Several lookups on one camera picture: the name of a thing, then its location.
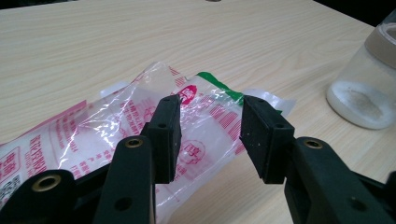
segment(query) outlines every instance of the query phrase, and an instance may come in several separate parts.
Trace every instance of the wood grain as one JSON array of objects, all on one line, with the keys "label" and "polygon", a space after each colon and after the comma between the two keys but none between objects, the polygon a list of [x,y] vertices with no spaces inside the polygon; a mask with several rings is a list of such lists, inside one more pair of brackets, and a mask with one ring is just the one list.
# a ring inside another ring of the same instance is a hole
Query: wood grain
[{"label": "wood grain", "polygon": [[[396,127],[359,128],[325,91],[373,31],[308,0],[86,0],[0,11],[0,142],[71,105],[97,99],[155,61],[188,77],[213,73],[236,91],[296,99],[296,136],[327,141],[379,181],[396,170]],[[291,223],[282,186],[266,186],[246,154],[200,188],[170,223]]]}]

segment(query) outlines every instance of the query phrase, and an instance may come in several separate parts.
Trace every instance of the plastic bag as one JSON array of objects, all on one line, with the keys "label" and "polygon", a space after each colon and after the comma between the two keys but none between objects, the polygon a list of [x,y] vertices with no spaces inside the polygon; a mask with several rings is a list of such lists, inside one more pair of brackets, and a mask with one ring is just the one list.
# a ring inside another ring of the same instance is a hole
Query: plastic bag
[{"label": "plastic bag", "polygon": [[169,94],[183,98],[183,137],[175,181],[156,186],[157,222],[167,222],[245,149],[238,139],[243,94],[231,91],[209,73],[187,80],[164,63],[154,63],[121,90],[94,103],[73,106],[0,146],[0,206],[32,175],[65,169],[80,178],[108,164],[117,143],[140,134],[158,102]]}]

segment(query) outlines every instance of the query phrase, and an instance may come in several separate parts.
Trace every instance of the black plastic part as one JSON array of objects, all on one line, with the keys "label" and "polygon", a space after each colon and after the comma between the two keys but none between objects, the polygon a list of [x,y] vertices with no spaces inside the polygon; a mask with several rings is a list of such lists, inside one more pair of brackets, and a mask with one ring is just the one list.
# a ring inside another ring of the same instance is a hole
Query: black plastic part
[{"label": "black plastic part", "polygon": [[0,223],[67,223],[76,202],[75,180],[48,170],[25,181],[0,212]]},{"label": "black plastic part", "polygon": [[[298,138],[292,151],[292,162],[305,187],[297,189],[297,193],[287,193],[295,223],[301,223],[301,220],[302,223],[376,223],[378,220],[394,223],[378,200],[327,143],[310,137]],[[288,184],[299,186],[292,181]],[[306,217],[302,213],[294,213],[301,211],[298,200],[304,195],[301,196],[300,192],[307,192],[311,202]]]},{"label": "black plastic part", "polygon": [[396,220],[396,171],[390,173],[388,177],[384,187],[384,198],[390,207],[389,213]]},{"label": "black plastic part", "polygon": [[117,144],[93,223],[155,223],[151,150],[145,136]]},{"label": "black plastic part", "polygon": [[148,135],[148,129],[149,129],[149,122],[146,122],[145,126],[143,126],[142,132],[140,132],[140,135],[147,136]]},{"label": "black plastic part", "polygon": [[178,94],[162,98],[144,129],[154,148],[156,184],[169,184],[175,178],[181,142],[180,103]]},{"label": "black plastic part", "polygon": [[78,196],[78,201],[75,209],[78,209],[92,197],[100,195],[102,186],[106,181],[109,167],[110,164],[107,164],[76,180],[76,194]]},{"label": "black plastic part", "polygon": [[383,183],[380,183],[372,178],[369,178],[365,175],[361,175],[353,172],[353,174],[359,179],[359,181],[366,187],[369,192],[377,198],[378,201],[383,201],[384,198],[384,187]]},{"label": "black plastic part", "polygon": [[265,184],[283,184],[294,128],[266,101],[244,96],[241,141]]}]

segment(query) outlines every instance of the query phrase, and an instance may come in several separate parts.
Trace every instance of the barcode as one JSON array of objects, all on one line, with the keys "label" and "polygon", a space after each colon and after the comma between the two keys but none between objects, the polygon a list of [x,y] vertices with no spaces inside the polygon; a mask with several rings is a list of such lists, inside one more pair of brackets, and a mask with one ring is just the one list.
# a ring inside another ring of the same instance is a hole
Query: barcode
[{"label": "barcode", "polygon": [[171,70],[172,76],[177,76],[180,74],[175,68],[169,66],[169,70]]},{"label": "barcode", "polygon": [[0,189],[0,208],[3,207],[20,185],[21,178],[19,175],[16,175]]},{"label": "barcode", "polygon": [[186,78],[178,77],[177,79],[175,79],[175,83],[177,87],[181,87],[184,83],[186,83]]},{"label": "barcode", "polygon": [[231,111],[228,114],[226,114],[220,121],[219,123],[223,127],[223,129],[226,129],[235,119],[238,117],[238,115]]}]

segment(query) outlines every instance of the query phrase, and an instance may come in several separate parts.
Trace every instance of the printed label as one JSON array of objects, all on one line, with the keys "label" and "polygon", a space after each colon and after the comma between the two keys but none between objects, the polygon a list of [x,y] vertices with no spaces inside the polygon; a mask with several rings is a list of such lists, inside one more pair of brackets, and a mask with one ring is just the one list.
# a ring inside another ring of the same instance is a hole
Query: printed label
[{"label": "printed label", "polygon": [[21,185],[21,178],[19,175],[14,176],[2,188],[0,188],[0,207],[8,201],[12,193]]},{"label": "printed label", "polygon": [[188,140],[181,144],[178,157],[186,164],[197,164],[205,155],[205,146],[202,142]]},{"label": "printed label", "polygon": [[0,159],[0,184],[20,169],[20,149],[20,147],[15,147]]},{"label": "printed label", "polygon": [[194,99],[196,93],[197,93],[197,87],[194,85],[190,85],[185,87],[177,94],[180,95],[180,99],[182,100],[181,104],[188,105]]},{"label": "printed label", "polygon": [[43,149],[41,146],[41,135],[30,140],[30,162],[33,167],[33,175],[39,174],[47,170],[47,165],[44,160]]}]

